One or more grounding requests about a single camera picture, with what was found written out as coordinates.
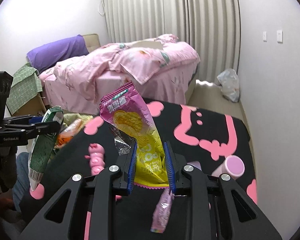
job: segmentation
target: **garbage bag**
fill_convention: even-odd
[[[218,81],[222,85],[222,95],[236,103],[239,101],[239,78],[235,70],[228,68],[217,76]]]

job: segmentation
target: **light switch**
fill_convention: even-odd
[[[277,31],[277,42],[278,43],[283,43],[282,30]]]
[[[263,32],[262,39],[264,42],[267,42],[267,32]]]

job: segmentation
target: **pink and yellow snack bag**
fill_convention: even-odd
[[[137,141],[135,182],[168,187],[162,142],[150,111],[132,82],[101,99],[101,118]]]

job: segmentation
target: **person's leg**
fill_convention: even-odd
[[[29,169],[28,169],[29,153],[23,152],[17,157],[17,182],[12,188],[12,197],[15,208],[18,212],[21,212],[19,204],[25,192],[29,191]]]

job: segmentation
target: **bed headboard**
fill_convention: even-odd
[[[98,34],[87,34],[82,35],[82,37],[84,38],[89,53],[101,47]]]

